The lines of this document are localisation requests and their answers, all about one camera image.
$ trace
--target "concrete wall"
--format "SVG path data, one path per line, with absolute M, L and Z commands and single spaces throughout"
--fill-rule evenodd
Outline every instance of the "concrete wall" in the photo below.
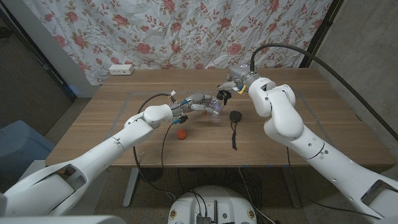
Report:
M 98 86 L 90 85 L 79 66 L 57 44 L 22 0 L 2 0 L 77 97 L 92 97 Z
M 398 131 L 398 3 L 345 1 L 317 56 L 335 69 Z M 332 75 L 317 68 L 398 160 L 398 142 Z M 386 175 L 398 179 L 398 172 Z

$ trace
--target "table top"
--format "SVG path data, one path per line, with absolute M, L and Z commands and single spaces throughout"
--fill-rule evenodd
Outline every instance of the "table top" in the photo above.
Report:
M 136 70 L 128 76 L 110 76 L 87 104 L 55 149 L 46 159 L 53 165 L 74 159 L 122 130 L 128 118 L 156 93 L 175 90 L 177 101 L 194 93 L 216 95 L 216 87 L 226 82 L 226 69 Z M 259 74 L 277 85 L 288 84 L 295 92 L 295 109 L 305 125 L 358 164 L 389 166 L 394 158 L 368 127 L 358 119 L 326 80 L 312 68 L 267 68 Z M 147 105 L 168 103 L 157 97 Z M 240 111 L 235 151 L 229 112 Z M 173 125 L 164 146 L 165 167 L 270 167 L 287 164 L 286 148 L 266 136 L 263 125 L 248 95 L 234 93 L 218 120 L 205 112 L 187 114 L 183 124 Z M 152 136 L 136 147 L 142 167 L 160 167 L 162 141 L 169 124 L 162 123 Z M 179 140 L 184 129 L 187 138 Z M 292 166 L 308 166 L 291 151 Z M 113 166 L 136 166 L 132 150 L 126 151 Z

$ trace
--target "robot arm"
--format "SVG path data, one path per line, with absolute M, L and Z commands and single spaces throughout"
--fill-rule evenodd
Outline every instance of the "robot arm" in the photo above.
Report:
M 12 186 L 6 198 L 5 217 L 66 214 L 88 186 L 126 150 L 147 140 L 161 122 L 170 122 L 191 111 L 206 110 L 208 95 L 192 95 L 171 106 L 150 106 L 129 118 L 114 136 L 71 161 L 41 169 Z
M 275 86 L 268 78 L 250 73 L 246 67 L 229 67 L 227 85 L 235 82 L 236 86 L 245 86 L 244 91 L 253 100 L 257 114 L 271 116 L 264 125 L 266 134 L 302 156 L 358 211 L 380 219 L 396 217 L 398 182 L 363 168 L 314 134 L 294 109 L 295 95 L 288 85 Z M 370 223 L 378 221 L 365 218 Z

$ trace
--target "power strip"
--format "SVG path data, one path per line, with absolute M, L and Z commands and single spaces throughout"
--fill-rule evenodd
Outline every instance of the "power strip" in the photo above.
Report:
M 132 65 L 112 65 L 109 71 L 111 75 L 131 75 L 134 67 Z

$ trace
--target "floral fabric backdrop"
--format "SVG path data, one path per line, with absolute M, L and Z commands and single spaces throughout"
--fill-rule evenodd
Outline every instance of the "floral fabric backdrop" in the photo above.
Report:
M 24 0 L 92 85 L 112 64 L 135 69 L 226 68 L 265 43 L 306 49 L 331 0 Z M 264 49 L 257 67 L 302 56 Z

